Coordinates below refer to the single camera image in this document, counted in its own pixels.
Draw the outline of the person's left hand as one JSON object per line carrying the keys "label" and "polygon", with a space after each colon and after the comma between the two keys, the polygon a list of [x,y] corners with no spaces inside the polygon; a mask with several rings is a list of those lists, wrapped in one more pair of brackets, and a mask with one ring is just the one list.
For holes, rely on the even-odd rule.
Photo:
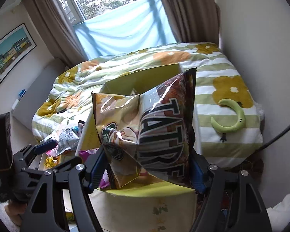
{"label": "person's left hand", "polygon": [[8,204],[4,207],[4,210],[6,211],[7,215],[14,224],[16,224],[17,226],[21,226],[22,224],[21,215],[25,213],[27,206],[28,205],[26,203],[20,204],[10,200]]}

